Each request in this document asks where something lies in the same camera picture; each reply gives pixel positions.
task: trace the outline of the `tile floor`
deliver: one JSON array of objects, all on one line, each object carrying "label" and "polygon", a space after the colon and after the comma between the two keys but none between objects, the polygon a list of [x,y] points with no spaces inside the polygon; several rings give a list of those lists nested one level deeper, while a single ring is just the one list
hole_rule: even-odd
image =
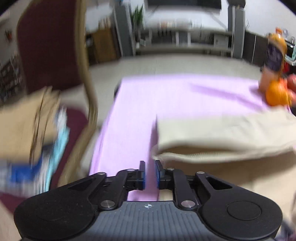
[{"label": "tile floor", "polygon": [[[126,58],[116,62],[92,66],[90,67],[90,73],[99,103],[98,125],[101,125],[106,118],[113,103],[114,89],[125,76],[196,73],[242,77],[254,79],[255,81],[260,79],[259,68],[251,66],[242,60],[190,54],[151,55]],[[82,86],[64,91],[62,94],[62,102],[69,106],[74,105],[81,107],[87,113],[87,100]],[[99,131],[93,137],[83,157],[80,176],[88,173],[98,133]],[[0,240],[18,241],[19,235],[14,226],[12,216],[6,212],[4,212],[4,214],[2,213],[1,216],[7,218],[0,219]]]}]

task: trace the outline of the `orange fruit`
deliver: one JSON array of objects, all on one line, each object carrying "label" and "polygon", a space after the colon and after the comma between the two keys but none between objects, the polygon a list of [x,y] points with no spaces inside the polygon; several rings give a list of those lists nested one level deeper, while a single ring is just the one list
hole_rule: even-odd
[{"label": "orange fruit", "polygon": [[291,97],[288,92],[287,80],[280,78],[272,80],[265,93],[266,101],[270,106],[291,105]]}]

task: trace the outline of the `television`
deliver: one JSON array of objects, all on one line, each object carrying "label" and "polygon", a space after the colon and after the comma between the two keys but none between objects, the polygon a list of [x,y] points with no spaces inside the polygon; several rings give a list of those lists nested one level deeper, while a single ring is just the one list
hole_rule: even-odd
[{"label": "television", "polygon": [[148,7],[195,6],[221,9],[221,0],[147,0]]}]

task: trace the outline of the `dark bottle label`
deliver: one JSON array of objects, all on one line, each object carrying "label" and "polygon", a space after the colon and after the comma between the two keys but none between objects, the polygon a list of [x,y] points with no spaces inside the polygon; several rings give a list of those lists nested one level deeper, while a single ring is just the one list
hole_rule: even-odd
[{"label": "dark bottle label", "polygon": [[283,54],[273,44],[268,44],[264,65],[274,72],[281,70],[283,63]]}]

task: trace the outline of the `bottle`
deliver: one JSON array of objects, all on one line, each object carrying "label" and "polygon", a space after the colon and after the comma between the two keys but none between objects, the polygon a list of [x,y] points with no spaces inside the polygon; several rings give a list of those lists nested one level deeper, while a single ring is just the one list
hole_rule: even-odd
[{"label": "bottle", "polygon": [[262,70],[259,90],[265,93],[272,80],[281,77],[285,55],[287,54],[287,44],[282,36],[283,31],[276,28],[276,33],[269,34],[266,59]]}]

